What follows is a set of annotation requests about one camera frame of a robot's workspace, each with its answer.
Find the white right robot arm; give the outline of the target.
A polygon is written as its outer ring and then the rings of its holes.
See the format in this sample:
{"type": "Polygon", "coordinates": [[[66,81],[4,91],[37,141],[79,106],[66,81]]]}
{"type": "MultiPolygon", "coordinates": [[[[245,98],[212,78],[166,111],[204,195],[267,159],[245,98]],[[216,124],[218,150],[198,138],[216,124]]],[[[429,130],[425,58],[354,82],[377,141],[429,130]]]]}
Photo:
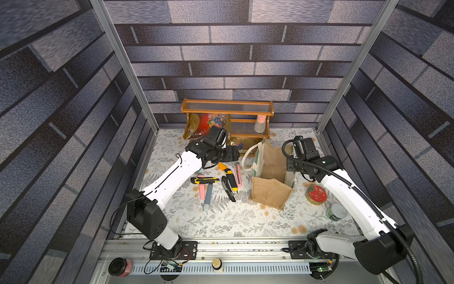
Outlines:
{"type": "Polygon", "coordinates": [[[415,256],[410,245],[415,234],[398,225],[356,186],[332,156],[312,162],[289,158],[287,169],[315,179],[331,193],[359,227],[359,235],[346,235],[322,228],[307,236],[303,252],[312,257],[333,253],[359,261],[368,272],[379,275],[398,262],[415,256]]]}

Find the green jute Christmas bag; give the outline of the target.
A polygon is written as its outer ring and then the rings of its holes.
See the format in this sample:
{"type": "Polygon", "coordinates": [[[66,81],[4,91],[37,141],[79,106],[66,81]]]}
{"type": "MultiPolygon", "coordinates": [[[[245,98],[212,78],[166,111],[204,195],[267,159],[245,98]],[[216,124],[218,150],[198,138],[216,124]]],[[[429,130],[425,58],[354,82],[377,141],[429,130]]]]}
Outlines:
{"type": "Polygon", "coordinates": [[[282,150],[265,138],[246,151],[241,166],[253,173],[252,200],[282,211],[296,183],[296,174],[287,170],[282,150]]]}

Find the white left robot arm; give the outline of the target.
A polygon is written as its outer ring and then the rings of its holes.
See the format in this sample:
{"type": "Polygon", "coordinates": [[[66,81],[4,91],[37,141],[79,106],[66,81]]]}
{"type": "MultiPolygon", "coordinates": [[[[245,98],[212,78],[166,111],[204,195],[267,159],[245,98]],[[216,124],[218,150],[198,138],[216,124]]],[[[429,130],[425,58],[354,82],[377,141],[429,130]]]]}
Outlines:
{"type": "Polygon", "coordinates": [[[127,191],[127,221],[147,239],[157,242],[166,250],[180,250],[182,238],[168,225],[163,210],[175,192],[207,162],[215,165],[236,162],[240,158],[236,146],[211,145],[201,141],[190,142],[177,161],[154,183],[143,191],[127,191]]]}

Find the yellow black utility knife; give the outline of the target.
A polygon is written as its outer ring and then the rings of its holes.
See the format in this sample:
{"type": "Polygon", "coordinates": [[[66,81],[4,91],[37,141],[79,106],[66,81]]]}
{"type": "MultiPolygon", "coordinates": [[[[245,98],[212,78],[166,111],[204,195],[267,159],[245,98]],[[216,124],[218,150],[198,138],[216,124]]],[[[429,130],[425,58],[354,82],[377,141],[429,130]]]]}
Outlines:
{"type": "Polygon", "coordinates": [[[218,178],[213,177],[192,177],[190,178],[192,184],[204,185],[204,184],[213,184],[219,181],[218,178]]]}

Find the grey blue art knife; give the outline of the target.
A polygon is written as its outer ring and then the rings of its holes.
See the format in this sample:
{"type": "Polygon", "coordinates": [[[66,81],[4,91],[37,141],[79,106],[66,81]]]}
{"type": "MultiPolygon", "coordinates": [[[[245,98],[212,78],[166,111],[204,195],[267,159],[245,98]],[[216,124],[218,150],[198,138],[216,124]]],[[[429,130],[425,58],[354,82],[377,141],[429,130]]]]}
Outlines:
{"type": "Polygon", "coordinates": [[[212,193],[213,193],[213,183],[209,183],[206,186],[206,192],[205,192],[205,200],[203,204],[203,211],[208,212],[210,203],[211,203],[211,198],[212,198],[212,193]]]}

